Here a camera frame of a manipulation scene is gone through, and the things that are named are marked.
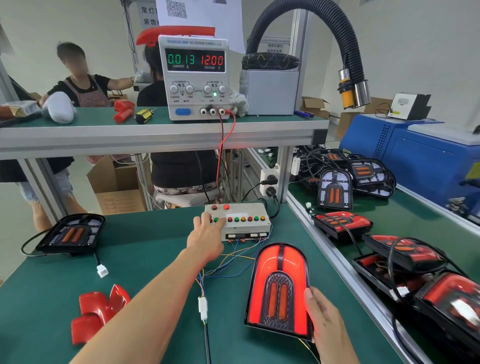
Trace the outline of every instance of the digital current display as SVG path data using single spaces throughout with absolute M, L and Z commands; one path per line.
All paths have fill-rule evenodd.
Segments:
M 225 72 L 222 50 L 165 48 L 169 71 Z

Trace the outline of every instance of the apron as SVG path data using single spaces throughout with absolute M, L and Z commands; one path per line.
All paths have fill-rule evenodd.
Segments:
M 95 80 L 95 77 L 88 75 L 96 85 L 96 90 L 87 93 L 80 93 L 77 89 L 70 83 L 68 79 L 64 79 L 63 82 L 72 90 L 72 92 L 77 96 L 78 104 L 81 108 L 108 108 L 110 107 L 110 100 L 105 95 Z M 115 160 L 121 160 L 124 158 L 129 158 L 130 154 L 116 154 L 113 155 Z M 103 156 L 87 156 L 87 160 L 92 164 L 97 164 Z

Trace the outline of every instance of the screwdriver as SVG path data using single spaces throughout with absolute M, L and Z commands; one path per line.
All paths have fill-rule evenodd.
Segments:
M 155 109 L 142 109 L 135 114 L 135 121 L 137 124 L 145 124 L 152 118 Z

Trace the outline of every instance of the electrical outlet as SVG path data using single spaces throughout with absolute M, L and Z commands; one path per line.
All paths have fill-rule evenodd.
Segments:
M 274 168 L 264 168 L 260 171 L 260 180 L 265 181 L 269 175 L 274 175 L 278 179 L 278 170 Z M 275 187 L 275 189 L 278 191 L 278 183 L 277 184 L 261 184 L 260 185 L 260 193 L 262 196 L 267 196 L 265 193 L 265 190 L 268 187 Z

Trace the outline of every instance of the black shirt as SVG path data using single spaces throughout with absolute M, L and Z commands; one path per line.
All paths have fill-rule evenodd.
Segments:
M 93 77 L 95 78 L 96 83 L 100 86 L 100 89 L 103 91 L 103 93 L 106 95 L 107 90 L 108 90 L 108 82 L 110 79 L 105 76 L 100 76 L 99 74 L 94 74 Z M 97 90 L 96 83 L 93 82 L 92 76 L 88 75 L 88 78 L 90 79 L 90 87 L 88 89 L 83 89 L 79 88 L 75 83 L 73 83 L 72 79 L 70 77 L 67 77 L 67 80 L 70 82 L 70 84 L 77 90 L 79 94 L 87 94 L 92 91 Z M 62 91 L 67 94 L 67 96 L 72 100 L 73 105 L 75 107 L 80 107 L 80 104 L 78 103 L 78 97 L 77 95 L 72 91 L 70 87 L 68 87 L 65 82 L 59 81 L 57 85 L 53 86 L 53 88 L 47 92 L 47 94 L 51 95 L 54 92 L 59 92 Z
M 137 106 L 161 107 L 167 106 L 165 83 L 156 81 L 138 93 Z M 216 180 L 218 159 L 214 150 L 152 153 L 152 183 L 157 187 L 178 188 L 199 186 Z
M 13 88 L 21 101 L 33 100 L 33 98 L 12 78 Z M 47 158 L 53 174 L 56 174 L 72 164 L 73 157 Z M 0 160 L 0 182 L 27 182 L 27 178 L 15 159 Z

